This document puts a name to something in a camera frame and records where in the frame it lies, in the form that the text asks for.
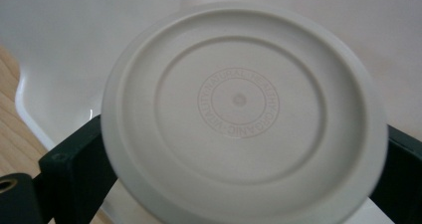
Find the lid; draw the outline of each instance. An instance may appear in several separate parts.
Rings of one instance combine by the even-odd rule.
[[[167,223],[338,223],[386,151],[382,106],[350,50],[248,4],[143,32],[111,72],[102,116],[118,177]]]

